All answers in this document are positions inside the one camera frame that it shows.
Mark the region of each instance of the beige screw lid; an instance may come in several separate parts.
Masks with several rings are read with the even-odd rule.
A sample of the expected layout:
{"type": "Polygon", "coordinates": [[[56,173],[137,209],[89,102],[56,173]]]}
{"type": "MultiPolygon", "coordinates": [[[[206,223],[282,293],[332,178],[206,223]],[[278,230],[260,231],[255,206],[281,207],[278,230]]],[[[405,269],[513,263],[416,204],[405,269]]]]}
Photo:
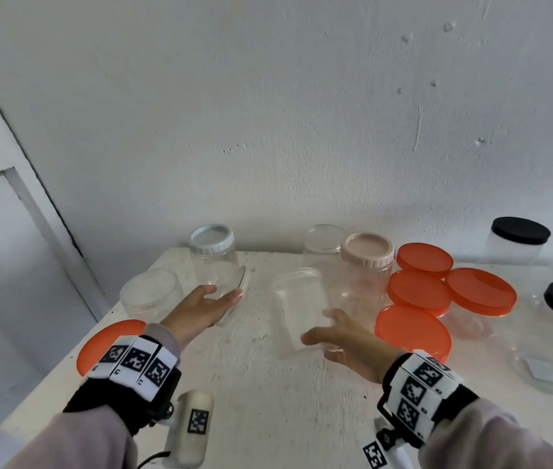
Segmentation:
{"type": "Polygon", "coordinates": [[[394,247],[382,235],[357,232],[344,239],[340,257],[350,265],[384,269],[393,263],[394,247]]]}

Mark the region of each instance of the hand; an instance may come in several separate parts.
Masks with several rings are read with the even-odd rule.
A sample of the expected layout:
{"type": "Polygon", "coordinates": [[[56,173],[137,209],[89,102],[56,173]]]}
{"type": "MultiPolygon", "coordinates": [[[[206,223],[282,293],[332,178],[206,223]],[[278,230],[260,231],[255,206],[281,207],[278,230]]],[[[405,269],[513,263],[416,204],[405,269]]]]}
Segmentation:
{"type": "Polygon", "coordinates": [[[302,343],[336,345],[341,350],[324,352],[326,359],[345,365],[371,382],[382,383],[399,349],[367,331],[341,309],[333,309],[330,316],[333,326],[305,332],[300,336],[302,343]]]}
{"type": "Polygon", "coordinates": [[[218,322],[227,309],[236,305],[244,296],[241,290],[226,293],[220,299],[205,298],[206,294],[216,292],[214,284],[196,286],[172,312],[167,315],[161,325],[175,337],[181,352],[187,345],[206,328],[218,322]]]}

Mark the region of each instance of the table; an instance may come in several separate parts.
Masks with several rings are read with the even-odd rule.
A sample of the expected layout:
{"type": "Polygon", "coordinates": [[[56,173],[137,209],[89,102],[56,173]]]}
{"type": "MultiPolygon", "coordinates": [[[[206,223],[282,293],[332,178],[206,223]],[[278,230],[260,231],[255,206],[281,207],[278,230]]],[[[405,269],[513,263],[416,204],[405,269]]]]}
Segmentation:
{"type": "MultiPolygon", "coordinates": [[[[301,266],[302,255],[239,252],[239,257],[240,264],[252,272],[246,297],[224,328],[207,330],[187,347],[181,359],[183,377],[177,394],[197,388],[210,390],[215,397],[202,467],[366,467],[354,433],[378,416],[380,386],[324,361],[321,353],[276,360],[272,352],[267,289],[273,275],[301,266]]],[[[177,272],[186,293],[196,285],[186,248],[167,250],[153,265],[161,266],[177,272]]],[[[504,271],[508,275],[510,268],[504,271]]],[[[83,344],[109,324],[127,318],[122,305],[116,304],[1,429],[24,440],[38,434],[79,386],[76,358],[83,344]]],[[[523,425],[553,443],[553,395],[528,386],[501,356],[480,342],[455,339],[447,363],[477,394],[511,410],[523,425]]],[[[166,435],[167,428],[159,425],[140,431],[136,437],[139,460],[163,450],[166,435]]],[[[409,448],[408,453],[418,467],[416,451],[409,448]]]]}

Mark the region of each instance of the pink sleeve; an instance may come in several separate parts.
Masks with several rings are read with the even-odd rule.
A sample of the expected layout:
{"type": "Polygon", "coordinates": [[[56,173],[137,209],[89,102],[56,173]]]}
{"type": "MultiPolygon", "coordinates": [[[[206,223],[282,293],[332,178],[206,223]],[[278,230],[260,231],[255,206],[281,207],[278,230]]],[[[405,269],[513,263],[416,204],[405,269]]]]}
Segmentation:
{"type": "Polygon", "coordinates": [[[108,406],[60,413],[4,469],[132,469],[138,449],[108,406]]]}
{"type": "Polygon", "coordinates": [[[553,446],[480,398],[438,424],[419,460],[423,469],[553,469],[553,446]]]}

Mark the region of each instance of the white door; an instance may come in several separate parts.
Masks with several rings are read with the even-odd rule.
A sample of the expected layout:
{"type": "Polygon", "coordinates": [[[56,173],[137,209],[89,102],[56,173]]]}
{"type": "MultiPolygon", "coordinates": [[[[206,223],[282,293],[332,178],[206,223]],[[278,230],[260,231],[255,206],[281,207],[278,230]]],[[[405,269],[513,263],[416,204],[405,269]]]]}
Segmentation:
{"type": "MultiPolygon", "coordinates": [[[[0,115],[0,424],[107,310],[0,115]]],[[[16,449],[0,435],[0,465],[16,449]]]]}

